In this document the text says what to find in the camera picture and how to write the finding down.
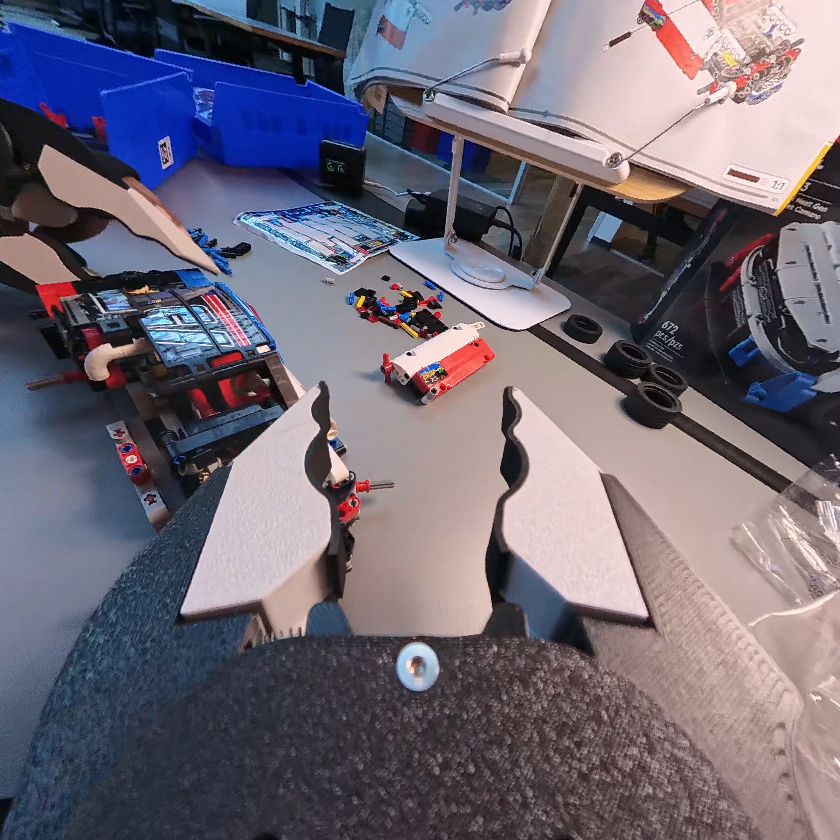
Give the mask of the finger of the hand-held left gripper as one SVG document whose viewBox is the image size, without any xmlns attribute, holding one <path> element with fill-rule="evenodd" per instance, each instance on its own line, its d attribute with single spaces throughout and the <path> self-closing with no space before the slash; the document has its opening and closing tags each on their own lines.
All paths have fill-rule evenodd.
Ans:
<svg viewBox="0 0 840 840">
<path fill-rule="evenodd" d="M 78 209 L 103 212 L 134 235 L 153 240 L 185 262 L 219 273 L 213 260 L 165 207 L 133 186 L 119 185 L 48 145 L 40 153 L 37 168 L 54 198 Z"/>
<path fill-rule="evenodd" d="M 42 234 L 1 237 L 1 283 L 21 291 L 89 280 L 87 263 L 67 245 Z"/>
</svg>

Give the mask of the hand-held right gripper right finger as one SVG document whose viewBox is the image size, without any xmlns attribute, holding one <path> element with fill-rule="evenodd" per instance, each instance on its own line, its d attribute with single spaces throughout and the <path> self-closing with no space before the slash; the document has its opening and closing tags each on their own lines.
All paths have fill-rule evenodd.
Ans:
<svg viewBox="0 0 840 840">
<path fill-rule="evenodd" d="M 507 488 L 487 548 L 491 600 L 519 607 L 535 638 L 561 638 L 577 617 L 648 623 L 596 463 L 517 387 L 503 393 L 501 432 Z"/>
</svg>

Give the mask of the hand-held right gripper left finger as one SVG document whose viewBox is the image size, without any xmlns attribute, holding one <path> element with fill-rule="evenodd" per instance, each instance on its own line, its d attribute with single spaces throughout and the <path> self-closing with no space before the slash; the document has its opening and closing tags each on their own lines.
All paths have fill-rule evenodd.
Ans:
<svg viewBox="0 0 840 840">
<path fill-rule="evenodd" d="M 258 615 L 275 638 L 343 587 L 342 522 L 327 492 L 349 477 L 329 443 L 329 388 L 313 386 L 237 456 L 180 617 Z"/>
</svg>

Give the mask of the lego race car model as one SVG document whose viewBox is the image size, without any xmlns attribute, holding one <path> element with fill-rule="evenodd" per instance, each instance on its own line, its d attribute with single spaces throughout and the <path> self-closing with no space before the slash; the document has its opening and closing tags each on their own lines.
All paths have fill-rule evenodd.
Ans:
<svg viewBox="0 0 840 840">
<path fill-rule="evenodd" d="M 31 392 L 124 391 L 139 418 L 108 426 L 147 519 L 160 530 L 306 394 L 258 312 L 201 270 L 123 272 L 37 288 L 40 332 L 68 371 Z"/>
</svg>

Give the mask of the white lego panel assembly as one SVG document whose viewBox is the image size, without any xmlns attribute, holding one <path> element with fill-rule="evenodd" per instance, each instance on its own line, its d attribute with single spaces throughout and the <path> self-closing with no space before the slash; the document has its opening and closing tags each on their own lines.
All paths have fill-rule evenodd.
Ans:
<svg viewBox="0 0 840 840">
<path fill-rule="evenodd" d="M 486 324 L 483 321 L 462 322 L 426 339 L 393 360 L 388 353 L 384 353 L 381 372 L 385 382 L 390 382 L 395 378 L 400 384 L 406 385 L 430 365 L 445 366 L 444 360 L 449 356 L 463 349 L 476 347 L 480 341 L 480 331 L 485 327 Z"/>
</svg>

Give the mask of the lego instruction booklet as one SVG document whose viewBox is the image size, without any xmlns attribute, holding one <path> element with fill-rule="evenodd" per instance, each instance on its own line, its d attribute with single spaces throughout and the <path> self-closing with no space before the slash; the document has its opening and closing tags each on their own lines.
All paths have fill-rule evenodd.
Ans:
<svg viewBox="0 0 840 840">
<path fill-rule="evenodd" d="M 779 214 L 838 137 L 839 3 L 378 2 L 350 71 Z"/>
</svg>

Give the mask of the pile of small lego pieces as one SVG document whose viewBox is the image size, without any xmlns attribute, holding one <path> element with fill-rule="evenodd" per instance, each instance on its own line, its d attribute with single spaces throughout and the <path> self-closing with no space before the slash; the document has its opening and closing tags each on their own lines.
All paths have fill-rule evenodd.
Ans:
<svg viewBox="0 0 840 840">
<path fill-rule="evenodd" d="M 361 287 L 345 301 L 358 318 L 402 330 L 413 338 L 427 340 L 448 329 L 442 320 L 445 294 L 430 280 L 423 282 L 421 290 L 392 283 L 388 291 L 392 293 L 391 300 L 376 289 Z"/>
</svg>

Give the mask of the lego set box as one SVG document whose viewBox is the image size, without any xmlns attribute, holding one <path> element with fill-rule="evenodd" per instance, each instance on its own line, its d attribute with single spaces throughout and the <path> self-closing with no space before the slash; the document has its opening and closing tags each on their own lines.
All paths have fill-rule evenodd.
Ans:
<svg viewBox="0 0 840 840">
<path fill-rule="evenodd" d="M 718 200 L 630 330 L 803 464 L 838 456 L 838 142 L 779 216 Z"/>
</svg>

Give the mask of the blue parts sorting bin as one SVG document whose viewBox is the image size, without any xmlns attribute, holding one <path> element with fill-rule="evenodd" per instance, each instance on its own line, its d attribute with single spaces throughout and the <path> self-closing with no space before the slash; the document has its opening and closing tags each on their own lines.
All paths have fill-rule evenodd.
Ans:
<svg viewBox="0 0 840 840">
<path fill-rule="evenodd" d="M 209 110 L 194 111 L 192 131 L 197 148 L 222 164 L 313 170 L 323 140 L 364 146 L 367 112 L 313 81 L 162 49 L 155 58 L 213 94 Z"/>
<path fill-rule="evenodd" d="M 2 24 L 1 95 L 61 128 L 99 135 L 150 189 L 196 154 L 193 75 L 157 59 Z"/>
</svg>

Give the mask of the pile of blue black pins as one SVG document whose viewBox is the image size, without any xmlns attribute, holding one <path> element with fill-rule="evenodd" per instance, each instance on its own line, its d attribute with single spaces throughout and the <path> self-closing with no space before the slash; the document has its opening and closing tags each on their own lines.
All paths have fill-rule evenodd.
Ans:
<svg viewBox="0 0 840 840">
<path fill-rule="evenodd" d="M 217 239 L 208 237 L 201 228 L 189 228 L 187 233 L 193 243 L 213 261 L 216 268 L 226 276 L 232 275 L 230 263 L 234 259 L 247 256 L 252 246 L 248 242 L 241 242 L 234 246 L 221 246 Z"/>
</svg>

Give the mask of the clear plastic bag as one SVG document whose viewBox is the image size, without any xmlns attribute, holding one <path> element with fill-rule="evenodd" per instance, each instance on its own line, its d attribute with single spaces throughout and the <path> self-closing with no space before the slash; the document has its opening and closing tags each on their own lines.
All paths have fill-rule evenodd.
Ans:
<svg viewBox="0 0 840 840">
<path fill-rule="evenodd" d="M 794 765 L 815 835 L 839 838 L 838 457 L 814 465 L 731 540 L 788 603 L 749 626 L 801 699 Z"/>
</svg>

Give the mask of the white book stand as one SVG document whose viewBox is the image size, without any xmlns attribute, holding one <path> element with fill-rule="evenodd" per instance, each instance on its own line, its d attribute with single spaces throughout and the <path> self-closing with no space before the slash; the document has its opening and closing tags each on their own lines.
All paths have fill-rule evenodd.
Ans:
<svg viewBox="0 0 840 840">
<path fill-rule="evenodd" d="M 454 142 L 444 236 L 394 245 L 390 253 L 484 320 L 510 331 L 529 329 L 570 309 L 568 298 L 543 281 L 568 218 L 563 219 L 548 256 L 534 273 L 458 236 L 455 211 L 467 140 L 570 177 L 575 196 L 582 187 L 591 186 L 631 203 L 652 204 L 689 190 L 687 184 L 630 164 L 593 141 L 556 133 L 444 93 L 427 99 L 413 89 L 398 88 L 393 95 L 405 116 L 451 133 Z"/>
</svg>

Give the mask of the holographic sticker sheet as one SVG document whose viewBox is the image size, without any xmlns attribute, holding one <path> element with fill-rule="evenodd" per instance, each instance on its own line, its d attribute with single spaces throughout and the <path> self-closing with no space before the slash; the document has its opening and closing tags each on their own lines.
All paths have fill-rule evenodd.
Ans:
<svg viewBox="0 0 840 840">
<path fill-rule="evenodd" d="M 342 275 L 390 248 L 419 239 L 336 201 L 237 215 L 234 223 L 286 251 Z"/>
</svg>

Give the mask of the black charger block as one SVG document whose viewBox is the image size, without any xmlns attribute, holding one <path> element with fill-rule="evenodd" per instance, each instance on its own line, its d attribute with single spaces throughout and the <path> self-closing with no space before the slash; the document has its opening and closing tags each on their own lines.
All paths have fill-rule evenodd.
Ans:
<svg viewBox="0 0 840 840">
<path fill-rule="evenodd" d="M 321 140 L 318 148 L 318 174 L 321 183 L 340 193 L 363 192 L 366 149 L 349 143 Z"/>
</svg>

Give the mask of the black power adapter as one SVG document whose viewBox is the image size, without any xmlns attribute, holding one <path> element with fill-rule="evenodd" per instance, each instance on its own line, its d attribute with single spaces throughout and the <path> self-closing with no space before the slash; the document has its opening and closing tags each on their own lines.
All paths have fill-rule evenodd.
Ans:
<svg viewBox="0 0 840 840">
<path fill-rule="evenodd" d="M 410 196 L 404 211 L 404 226 L 423 238 L 443 237 L 446 230 L 448 190 L 433 192 L 408 190 Z M 476 242 L 490 230 L 497 209 L 468 196 L 458 195 L 455 211 L 455 233 L 459 238 Z"/>
</svg>

